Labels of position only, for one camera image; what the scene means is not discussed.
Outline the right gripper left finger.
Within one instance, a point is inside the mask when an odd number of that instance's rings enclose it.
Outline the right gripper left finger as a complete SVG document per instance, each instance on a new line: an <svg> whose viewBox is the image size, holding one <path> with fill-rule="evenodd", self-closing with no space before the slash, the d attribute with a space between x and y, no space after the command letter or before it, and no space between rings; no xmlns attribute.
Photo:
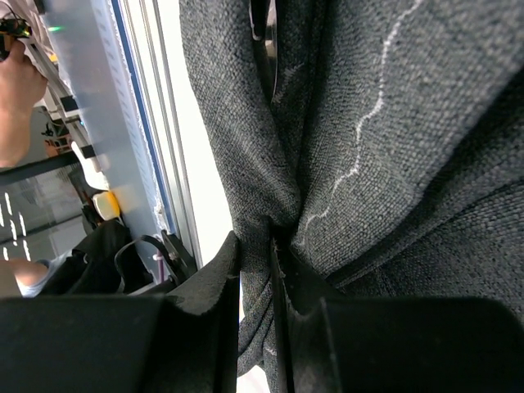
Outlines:
<svg viewBox="0 0 524 393"><path fill-rule="evenodd" d="M172 291L1 303L4 392L233 392L238 240Z"/></svg>

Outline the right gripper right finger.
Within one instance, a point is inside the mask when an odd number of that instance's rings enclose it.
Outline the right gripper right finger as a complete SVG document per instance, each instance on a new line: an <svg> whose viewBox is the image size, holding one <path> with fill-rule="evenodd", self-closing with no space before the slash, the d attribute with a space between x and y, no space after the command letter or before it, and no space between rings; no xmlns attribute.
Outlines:
<svg viewBox="0 0 524 393"><path fill-rule="evenodd" d="M499 302L352 299L278 239L270 266L282 392L523 389L523 329Z"/></svg>

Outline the grey cloth napkin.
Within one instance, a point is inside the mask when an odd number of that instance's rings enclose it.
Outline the grey cloth napkin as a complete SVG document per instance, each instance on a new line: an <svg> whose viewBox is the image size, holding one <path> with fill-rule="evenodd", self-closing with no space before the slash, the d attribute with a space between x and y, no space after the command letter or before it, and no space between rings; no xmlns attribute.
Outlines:
<svg viewBox="0 0 524 393"><path fill-rule="evenodd" d="M238 372L278 391L270 229L351 297L523 316L523 4L281 1L266 97L247 1L182 1L183 50L241 243Z"/></svg>

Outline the fork with pink handle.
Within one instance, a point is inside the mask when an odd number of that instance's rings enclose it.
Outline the fork with pink handle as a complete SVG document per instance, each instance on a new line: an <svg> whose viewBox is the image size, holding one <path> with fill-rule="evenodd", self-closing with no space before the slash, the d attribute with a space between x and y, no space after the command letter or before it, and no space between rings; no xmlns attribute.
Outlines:
<svg viewBox="0 0 524 393"><path fill-rule="evenodd" d="M278 2L250 0L249 15L260 82L266 99L271 102L278 77Z"/></svg>

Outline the person's bare forearm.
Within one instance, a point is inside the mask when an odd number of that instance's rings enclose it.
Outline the person's bare forearm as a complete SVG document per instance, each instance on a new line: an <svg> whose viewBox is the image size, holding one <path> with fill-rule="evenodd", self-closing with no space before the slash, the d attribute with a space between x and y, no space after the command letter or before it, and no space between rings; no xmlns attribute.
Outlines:
<svg viewBox="0 0 524 393"><path fill-rule="evenodd" d="M1 168L16 166L30 146L33 107L1 109Z"/></svg>

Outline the person's bare hand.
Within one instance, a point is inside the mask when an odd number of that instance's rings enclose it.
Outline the person's bare hand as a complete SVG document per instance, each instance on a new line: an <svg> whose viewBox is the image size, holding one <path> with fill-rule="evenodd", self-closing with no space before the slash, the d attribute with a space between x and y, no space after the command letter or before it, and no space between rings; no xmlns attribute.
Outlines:
<svg viewBox="0 0 524 393"><path fill-rule="evenodd" d="M1 62L1 117L30 115L46 88L47 79L25 55L25 45L13 41L7 59Z"/></svg>

